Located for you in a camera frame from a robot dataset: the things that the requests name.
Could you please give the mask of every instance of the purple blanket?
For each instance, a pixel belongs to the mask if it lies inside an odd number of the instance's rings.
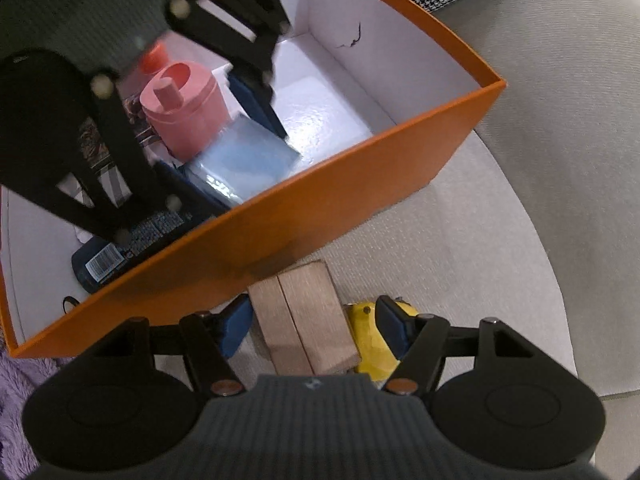
[[[53,359],[11,359],[0,331],[0,465],[9,480],[24,478],[38,466],[22,433],[22,407],[32,391],[62,364]]]

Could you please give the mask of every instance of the yellow toy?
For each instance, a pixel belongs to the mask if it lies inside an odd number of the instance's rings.
[[[410,304],[401,301],[401,298],[398,298],[396,303],[409,316],[418,315],[418,311]],[[348,308],[347,316],[353,331],[353,339],[362,357],[356,371],[369,374],[372,381],[388,379],[398,366],[398,361],[376,327],[376,303],[363,301],[353,304]]]

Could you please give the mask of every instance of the barcode label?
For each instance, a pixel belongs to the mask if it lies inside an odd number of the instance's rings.
[[[103,250],[91,258],[85,265],[91,277],[100,282],[107,274],[124,261],[122,255],[113,244],[107,245]]]

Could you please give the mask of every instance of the red cap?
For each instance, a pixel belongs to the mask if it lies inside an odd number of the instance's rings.
[[[138,67],[143,74],[151,75],[160,72],[168,64],[169,54],[166,47],[162,41],[158,41],[142,55]]]

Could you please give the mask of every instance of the wooden block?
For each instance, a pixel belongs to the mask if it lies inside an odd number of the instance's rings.
[[[248,292],[278,375],[312,375],[277,277],[255,283]]]
[[[312,262],[278,279],[313,372],[334,374],[357,366],[360,354],[326,264]]]

